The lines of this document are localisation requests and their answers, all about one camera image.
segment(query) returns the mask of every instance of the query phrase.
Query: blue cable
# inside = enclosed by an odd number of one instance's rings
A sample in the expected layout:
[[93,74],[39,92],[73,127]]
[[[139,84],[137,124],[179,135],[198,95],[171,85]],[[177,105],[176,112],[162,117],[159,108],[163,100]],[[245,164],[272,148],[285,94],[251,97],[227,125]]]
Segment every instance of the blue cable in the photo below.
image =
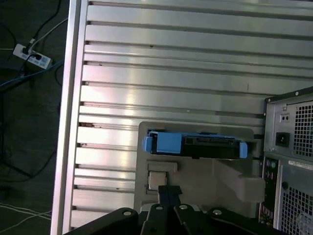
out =
[[50,69],[52,69],[53,67],[55,67],[55,66],[57,66],[58,64],[61,64],[61,63],[63,63],[63,60],[61,60],[61,61],[55,63],[54,65],[51,65],[49,68],[47,68],[47,69],[45,69],[45,70],[42,70],[42,71],[39,71],[39,72],[35,72],[35,73],[32,73],[32,74],[26,75],[26,76],[24,76],[24,77],[16,77],[16,78],[14,78],[14,79],[11,79],[11,80],[9,80],[9,81],[6,81],[6,82],[2,83],[2,84],[0,85],[0,87],[3,87],[4,85],[6,85],[6,84],[8,84],[8,83],[10,83],[10,82],[18,81],[18,80],[21,80],[21,79],[25,79],[25,78],[32,77],[32,76],[35,76],[35,75],[37,75],[37,74],[40,74],[40,73],[49,71]]

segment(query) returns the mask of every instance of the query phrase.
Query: ventilation grille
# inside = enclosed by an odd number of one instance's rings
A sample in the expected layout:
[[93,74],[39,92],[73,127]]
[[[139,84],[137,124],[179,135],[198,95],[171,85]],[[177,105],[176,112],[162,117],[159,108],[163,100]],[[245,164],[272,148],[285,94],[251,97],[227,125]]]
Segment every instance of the ventilation grille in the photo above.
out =
[[290,235],[313,234],[313,197],[294,188],[284,192],[281,230]]
[[296,111],[293,149],[297,155],[313,156],[313,106],[302,106]]

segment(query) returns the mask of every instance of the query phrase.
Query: metal plate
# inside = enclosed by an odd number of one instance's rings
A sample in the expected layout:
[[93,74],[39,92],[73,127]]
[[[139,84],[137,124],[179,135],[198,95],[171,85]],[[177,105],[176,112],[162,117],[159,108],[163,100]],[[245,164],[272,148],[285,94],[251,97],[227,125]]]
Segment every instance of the metal plate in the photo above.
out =
[[73,205],[132,207],[142,121],[262,135],[266,97],[313,86],[312,15],[281,0],[71,0],[51,234],[84,223]]

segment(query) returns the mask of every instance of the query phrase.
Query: power strip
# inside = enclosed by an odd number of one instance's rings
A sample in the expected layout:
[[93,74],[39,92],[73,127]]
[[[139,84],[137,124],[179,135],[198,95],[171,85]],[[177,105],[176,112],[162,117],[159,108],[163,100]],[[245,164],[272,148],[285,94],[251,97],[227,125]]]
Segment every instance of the power strip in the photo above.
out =
[[[21,44],[17,44],[16,47],[14,48],[13,55],[16,55],[24,60],[26,60],[29,57],[29,54],[23,53],[23,49],[26,48]],[[27,61],[40,67],[43,69],[47,69],[51,64],[52,64],[52,59],[49,57],[46,57],[40,53],[35,52],[34,50],[31,52],[34,55],[39,55],[41,56],[40,59],[36,59],[35,56],[31,56]]]

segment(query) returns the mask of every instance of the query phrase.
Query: white cable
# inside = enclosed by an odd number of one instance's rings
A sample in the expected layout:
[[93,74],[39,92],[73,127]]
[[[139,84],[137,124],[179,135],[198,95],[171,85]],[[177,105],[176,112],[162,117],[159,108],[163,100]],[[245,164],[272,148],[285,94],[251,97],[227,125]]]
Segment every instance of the white cable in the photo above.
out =
[[33,211],[33,210],[28,209],[28,208],[15,207],[15,206],[12,206],[12,205],[10,205],[10,204],[5,204],[5,203],[1,203],[1,202],[0,202],[0,205],[6,206],[6,207],[15,208],[15,209],[17,209],[17,210],[22,210],[22,211],[24,210],[24,211],[33,212],[33,213],[35,213],[35,214],[40,214],[40,212],[38,212],[38,211]]
[[26,212],[26,211],[23,212],[23,211],[20,211],[20,210],[11,208],[11,207],[1,206],[1,205],[0,205],[0,208],[7,208],[7,209],[13,210],[13,211],[15,211],[15,212],[17,211],[17,212],[22,213],[22,214],[38,215],[38,216],[39,216],[40,218],[42,218],[42,219],[51,220],[51,218],[45,217],[45,216],[43,216],[43,215],[39,215],[39,214],[41,214],[41,213],[32,213],[32,212]]
[[31,219],[31,218],[34,218],[34,217],[37,217],[37,216],[41,216],[41,215],[44,215],[44,214],[47,214],[47,213],[50,213],[50,212],[51,212],[51,211],[47,211],[47,212],[40,213],[40,214],[36,214],[36,215],[30,216],[30,217],[28,217],[28,218],[26,218],[26,219],[23,219],[20,223],[18,223],[18,224],[16,224],[16,225],[13,225],[13,226],[11,226],[11,227],[9,227],[9,228],[6,228],[6,229],[4,229],[4,230],[2,230],[2,231],[0,231],[0,234],[4,233],[4,232],[6,232],[6,231],[8,231],[8,230],[10,230],[10,229],[12,229],[12,228],[15,228],[15,227],[19,226],[20,224],[24,223],[25,221],[27,221],[27,220],[29,220],[29,219]]
[[68,18],[62,20],[60,23],[58,23],[56,26],[54,26],[48,33],[46,33],[44,36],[42,36],[40,39],[38,39],[28,50],[29,52],[31,52],[34,48],[34,46],[40,42],[42,39],[44,39],[46,36],[48,36],[53,30],[55,30],[57,27],[59,27],[61,24],[63,24],[65,21],[67,21]]

